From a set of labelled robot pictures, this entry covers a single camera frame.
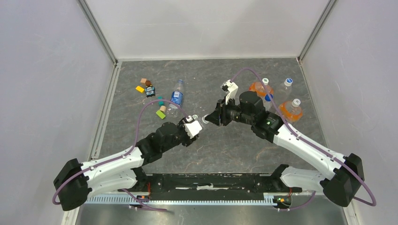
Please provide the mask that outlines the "clear plastic bottle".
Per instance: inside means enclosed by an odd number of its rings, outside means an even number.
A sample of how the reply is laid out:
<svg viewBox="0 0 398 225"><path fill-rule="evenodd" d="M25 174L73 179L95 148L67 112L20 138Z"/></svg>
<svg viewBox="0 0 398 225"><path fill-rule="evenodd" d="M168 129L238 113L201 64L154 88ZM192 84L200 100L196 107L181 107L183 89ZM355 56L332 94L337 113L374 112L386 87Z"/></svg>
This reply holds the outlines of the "clear plastic bottle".
<svg viewBox="0 0 398 225"><path fill-rule="evenodd" d="M200 123L203 129L207 127L208 121L206 121L204 117L198 118L197 121Z"/></svg>

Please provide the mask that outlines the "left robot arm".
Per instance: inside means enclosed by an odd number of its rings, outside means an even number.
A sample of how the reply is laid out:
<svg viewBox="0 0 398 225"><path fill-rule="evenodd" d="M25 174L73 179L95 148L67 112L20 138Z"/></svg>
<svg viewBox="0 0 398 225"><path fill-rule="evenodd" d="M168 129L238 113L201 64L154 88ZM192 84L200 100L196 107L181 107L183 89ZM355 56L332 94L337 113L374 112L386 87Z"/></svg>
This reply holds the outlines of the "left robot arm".
<svg viewBox="0 0 398 225"><path fill-rule="evenodd" d="M196 120L166 122L136 144L111 156L88 162L71 159L53 181L56 189L53 204L70 211L106 192L129 188L142 191L147 186L142 167L178 145L191 145L201 131L202 126Z"/></svg>

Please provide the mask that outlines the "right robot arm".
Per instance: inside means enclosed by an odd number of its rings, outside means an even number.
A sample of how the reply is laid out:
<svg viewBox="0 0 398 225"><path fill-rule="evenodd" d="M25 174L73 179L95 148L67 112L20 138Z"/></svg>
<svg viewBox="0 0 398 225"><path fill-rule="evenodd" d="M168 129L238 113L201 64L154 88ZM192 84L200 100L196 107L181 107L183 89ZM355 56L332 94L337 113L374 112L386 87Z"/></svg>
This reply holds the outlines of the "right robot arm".
<svg viewBox="0 0 398 225"><path fill-rule="evenodd" d="M252 91L240 94L238 105L234 99L218 100L215 110L204 116L204 121L217 126L226 126L232 121L248 124L259 138L289 150L315 168L303 170L280 165L271 178L271 186L276 191L292 187L323 192L334 204L347 207L364 182L359 156L334 152L291 124L284 124L280 116L266 111L260 97Z"/></svg>

